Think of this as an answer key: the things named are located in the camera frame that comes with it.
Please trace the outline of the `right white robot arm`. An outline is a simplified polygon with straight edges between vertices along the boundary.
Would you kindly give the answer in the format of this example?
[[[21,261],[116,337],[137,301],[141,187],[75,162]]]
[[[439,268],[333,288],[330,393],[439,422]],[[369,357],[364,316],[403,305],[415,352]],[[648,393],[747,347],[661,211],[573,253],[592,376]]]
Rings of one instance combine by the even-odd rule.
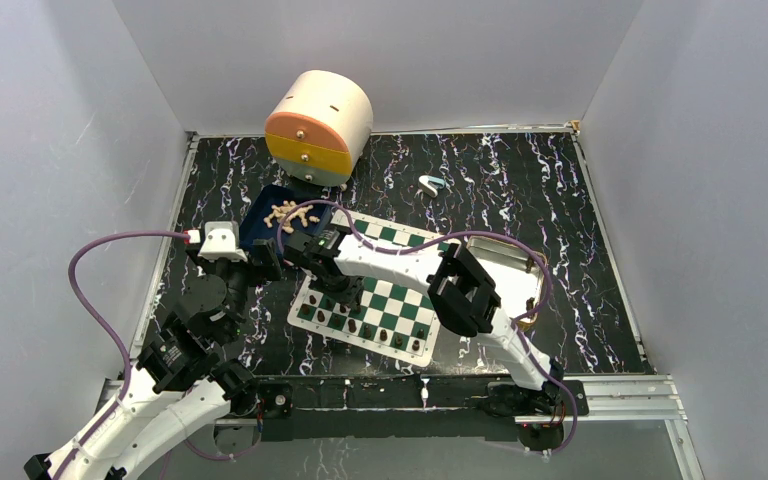
[[[520,328],[532,308],[513,294],[512,269],[480,261],[462,243],[440,243],[398,247],[343,225],[292,234],[283,258],[306,277],[289,323],[420,367],[440,331],[473,338],[523,389],[531,411],[550,413],[563,399],[563,373]]]

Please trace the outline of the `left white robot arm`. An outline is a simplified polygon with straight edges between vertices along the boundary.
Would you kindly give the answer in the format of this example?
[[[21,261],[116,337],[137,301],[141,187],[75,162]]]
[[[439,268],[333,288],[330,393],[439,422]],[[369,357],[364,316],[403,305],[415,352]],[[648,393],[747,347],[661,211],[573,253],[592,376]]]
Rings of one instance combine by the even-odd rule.
[[[135,479],[189,435],[231,414],[261,427],[277,393],[216,347],[242,333],[249,290],[281,277],[274,240],[241,249],[199,230],[186,252],[203,270],[190,280],[157,336],[123,374],[123,384],[72,440],[31,457],[30,479]]]

